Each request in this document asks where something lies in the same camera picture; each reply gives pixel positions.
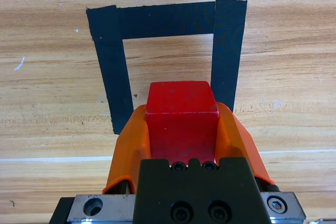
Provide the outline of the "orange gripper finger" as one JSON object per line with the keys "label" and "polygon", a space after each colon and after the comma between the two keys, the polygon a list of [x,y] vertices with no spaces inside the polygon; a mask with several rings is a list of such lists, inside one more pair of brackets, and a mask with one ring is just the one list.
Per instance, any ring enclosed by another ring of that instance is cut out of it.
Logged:
{"label": "orange gripper finger", "polygon": [[146,105],[141,105],[133,111],[117,139],[103,194],[115,194],[123,181],[128,183],[130,193],[137,192],[140,163],[151,158],[145,109]]}
{"label": "orange gripper finger", "polygon": [[216,163],[224,157],[244,157],[256,178],[274,185],[275,182],[269,177],[252,136],[226,105],[220,102],[216,105],[219,110],[214,154]]}

